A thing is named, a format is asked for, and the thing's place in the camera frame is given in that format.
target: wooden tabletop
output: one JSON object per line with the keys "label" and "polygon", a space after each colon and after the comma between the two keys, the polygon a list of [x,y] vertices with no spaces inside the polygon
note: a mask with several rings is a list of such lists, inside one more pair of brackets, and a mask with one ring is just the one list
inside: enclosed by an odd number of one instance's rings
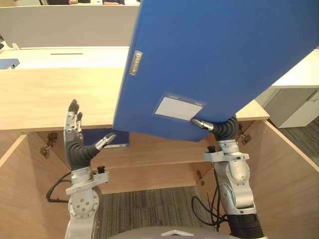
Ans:
{"label": "wooden tabletop", "polygon": [[[84,128],[111,126],[123,70],[123,67],[1,70],[0,130],[61,130],[73,99],[84,113]],[[239,121],[269,117],[254,100],[236,115]]]}

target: wooden cabinet door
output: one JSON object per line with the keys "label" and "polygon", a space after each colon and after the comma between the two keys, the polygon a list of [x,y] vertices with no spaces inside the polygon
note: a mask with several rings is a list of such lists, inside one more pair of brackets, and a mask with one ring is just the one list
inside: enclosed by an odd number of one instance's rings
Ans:
{"label": "wooden cabinet door", "polygon": [[[39,153],[43,146],[36,133],[23,134],[0,159],[0,238],[64,238],[67,204],[49,203],[45,196],[69,169],[53,152],[44,158]],[[68,199],[63,184],[53,198]]]}
{"label": "wooden cabinet door", "polygon": [[[319,238],[319,167],[267,121],[246,131],[252,140],[239,148],[249,153],[250,186],[264,234],[270,239]],[[197,184],[212,198],[212,169]],[[221,231],[228,233],[228,226]]]}

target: blue folder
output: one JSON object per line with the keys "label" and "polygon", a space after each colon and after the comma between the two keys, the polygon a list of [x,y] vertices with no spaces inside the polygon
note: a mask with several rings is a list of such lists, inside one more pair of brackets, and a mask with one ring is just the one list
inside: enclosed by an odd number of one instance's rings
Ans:
{"label": "blue folder", "polygon": [[97,141],[102,139],[108,133],[115,133],[116,138],[109,143],[106,148],[110,147],[129,147],[130,135],[129,132],[114,130],[112,128],[92,128],[82,130],[84,136],[84,145],[89,146],[96,144]]}
{"label": "blue folder", "polygon": [[144,0],[114,129],[199,141],[319,44],[318,0]]}

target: desk surface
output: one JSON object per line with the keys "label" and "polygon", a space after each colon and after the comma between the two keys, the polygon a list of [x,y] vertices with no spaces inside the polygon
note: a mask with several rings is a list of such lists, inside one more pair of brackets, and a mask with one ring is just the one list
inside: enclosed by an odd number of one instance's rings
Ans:
{"label": "desk surface", "polygon": [[[84,113],[84,128],[111,126],[124,68],[15,69],[0,71],[0,130],[61,130],[73,99]],[[264,120],[253,100],[240,121]]]}
{"label": "desk surface", "polygon": [[271,88],[317,87],[319,87],[319,49],[312,51],[271,85]]}
{"label": "desk surface", "polygon": [[[0,59],[17,58],[17,69],[125,67],[128,47],[37,48],[14,50],[3,42]],[[319,49],[315,49],[271,88],[319,87]]]}

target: robot finger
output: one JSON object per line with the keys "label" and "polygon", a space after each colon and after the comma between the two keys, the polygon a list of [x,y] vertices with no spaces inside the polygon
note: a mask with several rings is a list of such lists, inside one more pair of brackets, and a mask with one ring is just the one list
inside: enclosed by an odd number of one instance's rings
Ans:
{"label": "robot finger", "polygon": [[199,119],[199,118],[192,118],[191,122],[194,125],[202,128],[204,130],[207,130],[207,131],[212,131],[214,129],[214,124],[212,124],[210,122],[206,122],[206,121]]}
{"label": "robot finger", "polygon": [[95,147],[97,148],[97,150],[101,151],[102,148],[104,148],[106,145],[111,143],[115,139],[115,137],[116,137],[115,133],[109,133],[106,136],[104,136],[102,139],[97,141],[95,143]]}
{"label": "robot finger", "polygon": [[76,100],[73,100],[68,108],[66,115],[65,126],[64,126],[64,140],[65,142],[78,140],[78,110],[79,105]]}
{"label": "robot finger", "polygon": [[77,115],[77,119],[76,119],[76,132],[77,132],[77,135],[78,137],[83,140],[83,134],[82,134],[82,112],[79,112],[78,115]]}

